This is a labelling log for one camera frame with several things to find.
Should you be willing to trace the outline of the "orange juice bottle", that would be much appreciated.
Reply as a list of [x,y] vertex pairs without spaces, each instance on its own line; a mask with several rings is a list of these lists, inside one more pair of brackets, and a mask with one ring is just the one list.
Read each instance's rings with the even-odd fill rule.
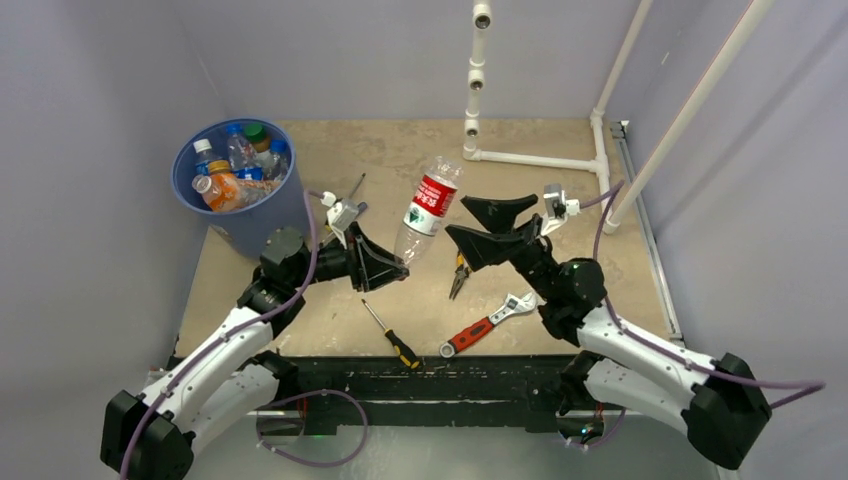
[[234,178],[231,166],[226,160],[210,161],[207,166],[208,175],[214,179]]

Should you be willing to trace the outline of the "green cap clear bottle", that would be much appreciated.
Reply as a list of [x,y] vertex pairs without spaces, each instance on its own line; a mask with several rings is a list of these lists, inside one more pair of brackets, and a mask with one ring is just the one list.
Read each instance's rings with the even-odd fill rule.
[[259,123],[250,123],[244,128],[245,137],[255,151],[255,159],[264,169],[273,165],[271,137],[265,127]]

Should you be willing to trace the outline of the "blue label bottle back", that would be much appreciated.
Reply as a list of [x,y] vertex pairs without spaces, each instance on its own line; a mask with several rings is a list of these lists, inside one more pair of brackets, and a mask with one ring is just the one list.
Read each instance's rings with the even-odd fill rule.
[[208,175],[209,165],[221,160],[221,156],[213,149],[211,142],[206,138],[194,141],[192,146],[196,153],[195,173],[197,175]]

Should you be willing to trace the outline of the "red label clear bottle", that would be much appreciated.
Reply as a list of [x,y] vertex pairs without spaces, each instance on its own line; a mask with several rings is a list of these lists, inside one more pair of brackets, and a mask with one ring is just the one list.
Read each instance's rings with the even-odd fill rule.
[[410,267],[434,242],[459,190],[463,169],[460,163],[436,156],[417,183],[405,209],[394,244],[394,255]]

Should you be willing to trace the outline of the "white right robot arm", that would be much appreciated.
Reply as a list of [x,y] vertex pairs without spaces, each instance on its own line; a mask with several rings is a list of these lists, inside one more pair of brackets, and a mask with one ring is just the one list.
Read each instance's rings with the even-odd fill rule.
[[537,201],[465,196],[481,229],[451,224],[446,232],[474,271],[509,263],[542,299],[548,333],[580,348],[561,381],[563,406],[595,400],[639,412],[681,432],[715,465],[739,469],[772,417],[748,363],[682,348],[611,313],[597,260],[556,260],[538,214],[516,225]]

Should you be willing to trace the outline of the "crushed orange label bottle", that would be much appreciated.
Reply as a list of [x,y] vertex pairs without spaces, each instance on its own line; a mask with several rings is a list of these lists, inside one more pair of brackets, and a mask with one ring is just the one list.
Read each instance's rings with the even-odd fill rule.
[[217,213],[233,212],[258,203],[280,184],[279,180],[239,179],[229,173],[197,175],[191,183],[204,203]]

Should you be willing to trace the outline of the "pepsi label clear bottle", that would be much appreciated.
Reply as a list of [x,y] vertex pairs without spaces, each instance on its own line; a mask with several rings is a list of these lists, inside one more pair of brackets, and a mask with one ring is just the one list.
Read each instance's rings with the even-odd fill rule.
[[239,123],[226,126],[226,145],[231,170],[239,179],[262,180],[263,171],[256,159],[256,152],[247,140]]

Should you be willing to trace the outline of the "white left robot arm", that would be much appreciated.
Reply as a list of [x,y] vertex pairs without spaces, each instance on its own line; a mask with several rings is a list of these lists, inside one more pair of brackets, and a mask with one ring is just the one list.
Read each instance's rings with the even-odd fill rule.
[[301,233],[270,234],[251,284],[201,345],[138,394],[107,404],[100,460],[122,479],[182,479],[216,437],[248,412],[284,409],[302,391],[295,364],[267,350],[305,305],[306,286],[347,277],[369,292],[404,280],[407,267],[357,223],[315,251]]

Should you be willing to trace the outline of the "blue label bottle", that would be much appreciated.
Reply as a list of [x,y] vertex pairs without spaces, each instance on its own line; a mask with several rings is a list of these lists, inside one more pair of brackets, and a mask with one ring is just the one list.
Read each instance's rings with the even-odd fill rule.
[[283,180],[289,171],[289,146],[284,140],[272,140],[265,160],[264,178]]
[[209,165],[221,160],[221,156],[213,149],[211,142],[206,138],[194,141],[192,146],[196,153],[195,173],[197,175],[208,175]]

